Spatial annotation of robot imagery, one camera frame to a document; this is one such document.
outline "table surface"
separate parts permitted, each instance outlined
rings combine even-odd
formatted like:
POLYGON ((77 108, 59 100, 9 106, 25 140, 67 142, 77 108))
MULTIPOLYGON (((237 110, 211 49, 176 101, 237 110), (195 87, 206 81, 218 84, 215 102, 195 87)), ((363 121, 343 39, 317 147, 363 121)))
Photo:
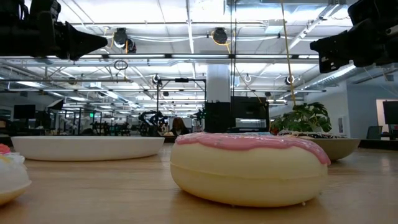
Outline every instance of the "table surface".
POLYGON ((3 224, 397 223, 398 152, 358 149, 329 168, 328 187, 305 206, 244 208, 182 192, 170 149, 104 162, 26 161, 33 183, 0 207, 3 224))

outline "green leaves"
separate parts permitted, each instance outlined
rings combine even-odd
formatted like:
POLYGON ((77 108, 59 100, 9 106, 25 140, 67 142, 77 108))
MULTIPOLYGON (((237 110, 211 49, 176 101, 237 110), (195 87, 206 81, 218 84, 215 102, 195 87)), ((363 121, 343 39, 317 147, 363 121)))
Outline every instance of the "green leaves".
POLYGON ((322 128, 323 131, 331 130, 330 118, 325 106, 319 102, 304 103, 293 107, 293 112, 284 114, 275 119, 271 124, 272 129, 289 131, 315 131, 322 128))

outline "white bowl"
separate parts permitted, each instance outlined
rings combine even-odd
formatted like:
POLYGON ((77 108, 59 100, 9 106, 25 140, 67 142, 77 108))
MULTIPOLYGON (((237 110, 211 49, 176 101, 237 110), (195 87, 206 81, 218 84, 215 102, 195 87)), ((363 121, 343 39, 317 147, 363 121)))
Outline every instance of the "white bowl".
POLYGON ((103 161, 157 154, 164 138, 117 136, 12 137, 16 152, 41 161, 103 161))

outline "office chair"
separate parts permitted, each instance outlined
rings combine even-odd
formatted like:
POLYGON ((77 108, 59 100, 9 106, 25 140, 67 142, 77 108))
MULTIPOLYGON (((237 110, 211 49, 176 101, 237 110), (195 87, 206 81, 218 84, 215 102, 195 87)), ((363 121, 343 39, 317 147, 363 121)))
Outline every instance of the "office chair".
POLYGON ((381 131, 383 127, 382 126, 370 126, 368 127, 368 133, 366 135, 366 139, 371 139, 371 140, 381 140, 381 131))

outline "white column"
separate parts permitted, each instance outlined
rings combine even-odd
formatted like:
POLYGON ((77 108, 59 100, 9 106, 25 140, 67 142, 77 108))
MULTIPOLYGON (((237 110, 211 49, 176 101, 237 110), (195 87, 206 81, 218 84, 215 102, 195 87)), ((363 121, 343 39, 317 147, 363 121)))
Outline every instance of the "white column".
POLYGON ((231 101, 231 78, 228 65, 207 66, 207 102, 216 103, 231 101))

